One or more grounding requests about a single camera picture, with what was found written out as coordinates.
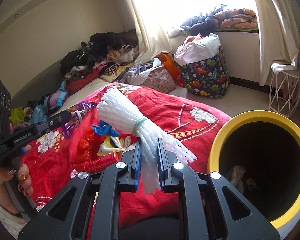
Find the yellow white snack wrapper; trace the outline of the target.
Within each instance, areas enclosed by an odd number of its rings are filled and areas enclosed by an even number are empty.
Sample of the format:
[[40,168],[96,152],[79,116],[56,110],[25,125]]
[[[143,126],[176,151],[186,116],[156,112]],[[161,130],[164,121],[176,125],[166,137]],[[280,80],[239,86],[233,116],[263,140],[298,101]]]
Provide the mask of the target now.
[[98,156],[105,156],[111,153],[125,152],[118,137],[107,136],[98,150]]

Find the blue plastic bag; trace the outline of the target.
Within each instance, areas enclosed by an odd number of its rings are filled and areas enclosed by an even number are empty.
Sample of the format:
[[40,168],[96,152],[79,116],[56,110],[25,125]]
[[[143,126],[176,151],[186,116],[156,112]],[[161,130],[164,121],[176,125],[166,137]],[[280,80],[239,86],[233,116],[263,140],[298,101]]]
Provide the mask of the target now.
[[97,125],[92,126],[95,134],[98,134],[102,137],[110,136],[110,137],[119,137],[120,133],[116,131],[110,124],[100,120]]

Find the white foam net bundle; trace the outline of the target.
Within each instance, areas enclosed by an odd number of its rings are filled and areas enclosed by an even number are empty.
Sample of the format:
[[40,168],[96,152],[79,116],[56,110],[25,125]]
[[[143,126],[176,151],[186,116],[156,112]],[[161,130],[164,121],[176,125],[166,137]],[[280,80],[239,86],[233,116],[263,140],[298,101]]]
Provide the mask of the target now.
[[102,95],[97,106],[97,115],[100,120],[118,131],[141,139],[141,179],[144,194],[160,189],[157,154],[159,139],[162,140],[164,149],[172,150],[177,155],[177,160],[184,165],[197,160],[183,143],[144,116],[116,87],[108,88]]

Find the red plastic bag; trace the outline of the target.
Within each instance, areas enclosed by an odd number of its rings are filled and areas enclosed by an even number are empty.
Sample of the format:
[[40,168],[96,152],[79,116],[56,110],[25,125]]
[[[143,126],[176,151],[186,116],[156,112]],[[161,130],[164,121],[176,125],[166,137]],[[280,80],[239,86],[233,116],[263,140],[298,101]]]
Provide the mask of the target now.
[[104,137],[96,134],[92,128],[86,130],[84,138],[77,144],[77,150],[72,158],[75,165],[95,161]]

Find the yellow rimmed black trash bin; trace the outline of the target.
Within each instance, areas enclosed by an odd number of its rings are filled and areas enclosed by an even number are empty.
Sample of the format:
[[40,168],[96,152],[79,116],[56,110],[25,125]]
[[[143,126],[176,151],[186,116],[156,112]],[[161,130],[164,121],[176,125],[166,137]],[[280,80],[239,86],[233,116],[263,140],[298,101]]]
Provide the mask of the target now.
[[256,185],[245,198],[276,229],[300,211],[300,128],[290,119],[263,110],[230,119],[213,141],[207,169],[226,176],[236,165]]

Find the pile of dark clothes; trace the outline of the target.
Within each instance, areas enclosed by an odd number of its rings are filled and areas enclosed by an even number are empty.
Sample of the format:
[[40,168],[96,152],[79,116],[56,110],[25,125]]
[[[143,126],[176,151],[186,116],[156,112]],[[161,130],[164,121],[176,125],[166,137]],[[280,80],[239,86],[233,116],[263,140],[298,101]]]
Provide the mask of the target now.
[[78,50],[68,52],[61,60],[60,72],[63,76],[70,73],[73,67],[87,66],[92,68],[96,63],[110,58],[111,52],[122,54],[124,48],[134,49],[139,44],[135,29],[115,33],[95,33],[87,43],[82,42]]

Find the dinosaur print laundry basket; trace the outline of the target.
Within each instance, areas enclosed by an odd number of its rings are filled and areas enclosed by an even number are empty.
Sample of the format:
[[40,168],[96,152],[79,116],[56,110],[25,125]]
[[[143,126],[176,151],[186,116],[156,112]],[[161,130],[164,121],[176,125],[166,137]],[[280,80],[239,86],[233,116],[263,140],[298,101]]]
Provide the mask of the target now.
[[173,55],[187,90],[212,99],[225,96],[230,85],[224,51],[219,36],[189,36]]

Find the floral fabric bag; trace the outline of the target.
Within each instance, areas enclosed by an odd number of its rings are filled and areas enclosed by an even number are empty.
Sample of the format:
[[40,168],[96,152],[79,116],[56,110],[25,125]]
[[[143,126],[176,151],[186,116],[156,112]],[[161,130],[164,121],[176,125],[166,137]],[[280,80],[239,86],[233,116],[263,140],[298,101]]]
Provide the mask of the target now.
[[176,88],[173,77],[163,65],[152,70],[147,79],[140,86],[148,87],[166,94]]

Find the orange bag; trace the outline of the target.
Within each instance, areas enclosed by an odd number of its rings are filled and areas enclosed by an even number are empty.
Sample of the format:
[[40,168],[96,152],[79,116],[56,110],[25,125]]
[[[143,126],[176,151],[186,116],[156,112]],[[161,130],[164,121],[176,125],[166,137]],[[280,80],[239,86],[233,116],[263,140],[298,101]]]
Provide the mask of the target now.
[[164,65],[164,67],[168,70],[170,73],[172,79],[177,83],[179,86],[185,88],[185,85],[183,83],[183,80],[180,76],[179,70],[177,66],[175,65],[175,62],[170,54],[166,53],[160,53],[156,56]]

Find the left cream curtain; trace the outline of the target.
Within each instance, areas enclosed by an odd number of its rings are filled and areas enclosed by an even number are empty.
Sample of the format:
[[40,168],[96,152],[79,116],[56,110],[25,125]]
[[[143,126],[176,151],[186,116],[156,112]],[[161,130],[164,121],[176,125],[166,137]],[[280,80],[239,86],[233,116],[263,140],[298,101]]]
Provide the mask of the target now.
[[172,47],[161,26],[164,0],[125,0],[125,3],[139,40],[136,63],[145,63],[160,53],[170,53]]

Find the cream curtain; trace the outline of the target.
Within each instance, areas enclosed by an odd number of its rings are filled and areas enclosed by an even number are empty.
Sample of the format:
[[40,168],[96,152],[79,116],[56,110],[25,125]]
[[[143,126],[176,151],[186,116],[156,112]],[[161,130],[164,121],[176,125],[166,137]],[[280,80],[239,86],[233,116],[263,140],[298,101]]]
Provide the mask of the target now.
[[296,70],[300,34],[290,0],[255,0],[260,41],[260,85],[270,72]]
[[125,0],[125,3],[139,40],[136,63],[145,63],[160,53],[170,53],[172,47],[161,26],[164,0]]

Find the right cream curtain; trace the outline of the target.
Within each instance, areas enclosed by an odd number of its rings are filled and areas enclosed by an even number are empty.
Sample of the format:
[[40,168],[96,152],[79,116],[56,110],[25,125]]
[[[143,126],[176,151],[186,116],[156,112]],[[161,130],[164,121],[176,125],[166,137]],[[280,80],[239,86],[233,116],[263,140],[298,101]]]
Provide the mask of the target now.
[[270,72],[296,70],[300,34],[290,0],[255,0],[260,41],[260,85]]

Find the dark blue jacket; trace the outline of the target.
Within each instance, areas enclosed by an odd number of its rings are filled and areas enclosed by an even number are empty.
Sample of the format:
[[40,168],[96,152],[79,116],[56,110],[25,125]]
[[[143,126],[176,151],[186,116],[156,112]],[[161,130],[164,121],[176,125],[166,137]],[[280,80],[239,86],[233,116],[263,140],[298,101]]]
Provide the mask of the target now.
[[180,28],[184,31],[187,31],[191,36],[197,36],[198,34],[201,34],[202,36],[208,36],[216,29],[213,16],[218,12],[223,11],[223,9],[226,7],[227,5],[221,4],[219,7],[215,7],[210,13],[205,15],[200,13],[197,16],[188,18],[181,24]]

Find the orange patterned folded quilt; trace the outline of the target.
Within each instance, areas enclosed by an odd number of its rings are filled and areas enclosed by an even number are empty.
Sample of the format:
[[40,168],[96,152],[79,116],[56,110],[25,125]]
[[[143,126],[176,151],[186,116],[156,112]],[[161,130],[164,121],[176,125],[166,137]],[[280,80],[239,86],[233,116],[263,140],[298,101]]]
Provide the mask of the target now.
[[226,9],[213,15],[217,28],[251,29],[258,27],[257,15],[252,9]]

